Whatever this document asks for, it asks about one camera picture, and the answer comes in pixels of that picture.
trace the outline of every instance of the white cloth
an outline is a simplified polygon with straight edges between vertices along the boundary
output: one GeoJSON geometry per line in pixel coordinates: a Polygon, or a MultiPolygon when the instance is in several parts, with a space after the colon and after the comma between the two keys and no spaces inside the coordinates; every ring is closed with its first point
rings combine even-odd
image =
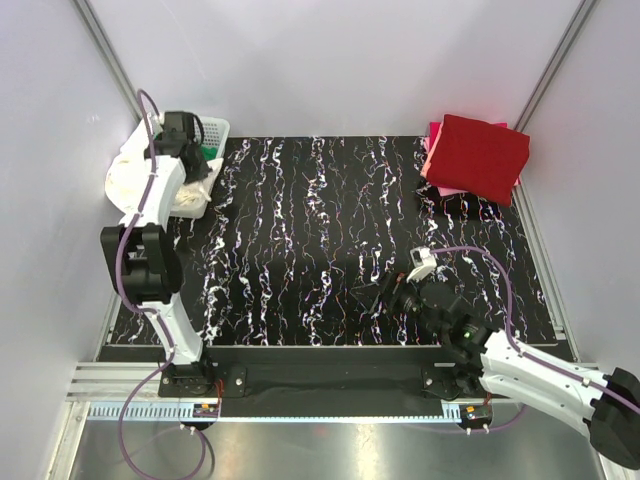
{"type": "MultiPolygon", "coordinates": [[[[152,121],[154,132],[157,131],[158,121],[152,121]]],[[[107,171],[104,183],[104,191],[107,198],[123,213],[135,212],[140,202],[140,197],[147,184],[149,168],[144,162],[144,150],[149,146],[147,132],[143,122],[140,122],[129,139],[120,148],[120,154],[111,163],[107,171]]],[[[189,185],[182,185],[174,207],[178,210],[188,209],[190,205],[202,204],[202,201],[211,201],[209,193],[213,182],[222,169],[222,158],[216,158],[208,162],[212,172],[209,176],[189,185]]]]}

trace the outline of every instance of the folded cloth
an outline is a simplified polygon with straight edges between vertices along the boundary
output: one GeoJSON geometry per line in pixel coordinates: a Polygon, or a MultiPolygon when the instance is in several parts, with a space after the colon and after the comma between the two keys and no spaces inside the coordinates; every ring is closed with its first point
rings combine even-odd
{"type": "MultiPolygon", "coordinates": [[[[434,150],[434,144],[435,144],[436,138],[438,137],[438,134],[440,133],[441,125],[442,125],[441,122],[429,123],[429,136],[425,137],[424,139],[424,150],[427,152],[427,154],[429,154],[434,150]]],[[[494,125],[497,125],[503,128],[508,128],[508,125],[505,122],[494,123],[494,125]]],[[[428,162],[425,162],[425,165],[423,167],[424,173],[421,172],[424,178],[427,178],[426,170],[428,170],[429,168],[427,166],[427,163],[428,162]]],[[[516,183],[514,184],[514,186],[517,186],[517,185],[520,185],[520,178],[518,178],[516,180],[516,183]]],[[[466,190],[458,190],[457,188],[445,187],[444,185],[434,185],[434,186],[438,187],[438,193],[440,194],[441,197],[446,197],[448,195],[455,195],[456,193],[467,193],[466,190]]]]}
{"type": "Polygon", "coordinates": [[[527,135],[447,114],[423,173],[433,185],[511,205],[511,189],[528,159],[527,135]]]}

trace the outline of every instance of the red cloth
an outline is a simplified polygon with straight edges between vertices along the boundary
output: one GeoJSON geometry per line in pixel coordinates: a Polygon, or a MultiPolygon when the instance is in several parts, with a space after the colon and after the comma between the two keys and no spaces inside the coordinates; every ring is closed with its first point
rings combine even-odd
{"type": "Polygon", "coordinates": [[[447,114],[427,180],[509,206],[511,189],[528,159],[528,135],[447,114]]]}

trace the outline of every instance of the white wall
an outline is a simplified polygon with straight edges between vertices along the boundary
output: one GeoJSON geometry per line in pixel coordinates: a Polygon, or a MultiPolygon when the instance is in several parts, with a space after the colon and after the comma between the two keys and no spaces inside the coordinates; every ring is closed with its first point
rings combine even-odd
{"type": "Polygon", "coordinates": [[[232,135],[514,123],[579,0],[92,0],[134,85],[232,135]]]}
{"type": "Polygon", "coordinates": [[[103,194],[133,118],[67,0],[0,2],[0,476],[42,478],[111,295],[103,194]]]}
{"type": "Polygon", "coordinates": [[[640,2],[600,2],[527,133],[524,184],[580,352],[640,375],[640,2]]]}

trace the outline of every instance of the metal floor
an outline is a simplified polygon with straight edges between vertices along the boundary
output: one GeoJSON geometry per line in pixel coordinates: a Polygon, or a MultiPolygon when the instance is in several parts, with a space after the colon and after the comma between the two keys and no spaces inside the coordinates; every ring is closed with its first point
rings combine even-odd
{"type": "MultiPolygon", "coordinates": [[[[495,406],[494,425],[508,421],[514,405],[495,406]]],[[[127,423],[125,441],[146,473],[187,475],[200,442],[172,432],[170,424],[127,423]]],[[[196,479],[304,480],[595,480],[600,464],[586,439],[559,421],[529,409],[508,430],[467,437],[454,425],[219,423],[205,431],[215,451],[196,479]]],[[[138,478],[122,460],[116,423],[88,421],[73,480],[138,478]]]]}

